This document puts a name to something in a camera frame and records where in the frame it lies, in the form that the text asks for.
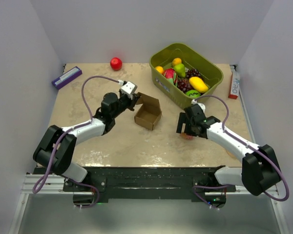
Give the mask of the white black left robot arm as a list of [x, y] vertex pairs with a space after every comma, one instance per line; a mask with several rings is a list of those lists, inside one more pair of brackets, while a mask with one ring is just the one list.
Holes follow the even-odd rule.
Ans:
[[107, 134], [115, 125], [115, 118], [129, 109], [134, 110], [141, 94], [105, 94], [101, 107], [97, 109], [91, 120], [71, 127], [60, 128], [50, 126], [37, 146], [33, 160], [44, 166], [48, 174], [53, 172], [59, 176], [74, 180], [74, 185], [80, 191], [91, 187], [88, 171], [72, 161], [75, 146], [91, 138]]

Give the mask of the brown cardboard paper box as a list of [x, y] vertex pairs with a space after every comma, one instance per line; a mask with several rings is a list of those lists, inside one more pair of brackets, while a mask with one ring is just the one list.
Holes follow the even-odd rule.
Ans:
[[141, 105], [134, 116], [137, 125], [153, 131], [162, 116], [160, 102], [157, 98], [139, 93], [140, 98], [136, 105]]

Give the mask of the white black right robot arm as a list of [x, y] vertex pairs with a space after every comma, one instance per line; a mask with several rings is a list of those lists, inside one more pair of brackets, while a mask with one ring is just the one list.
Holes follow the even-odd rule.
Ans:
[[238, 185], [252, 195], [260, 195], [282, 180], [271, 146], [259, 146], [242, 138], [226, 128], [218, 118], [207, 117], [201, 104], [193, 104], [179, 114], [176, 132], [209, 139], [241, 162], [240, 168], [219, 168], [208, 179], [208, 187], [212, 191], [220, 191], [225, 185]]

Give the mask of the pink ice cream toy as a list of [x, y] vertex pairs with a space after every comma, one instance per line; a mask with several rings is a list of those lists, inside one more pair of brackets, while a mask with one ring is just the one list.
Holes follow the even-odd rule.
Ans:
[[186, 133], [181, 133], [180, 136], [186, 140], [192, 140], [193, 139], [193, 136], [191, 135], [188, 135]]

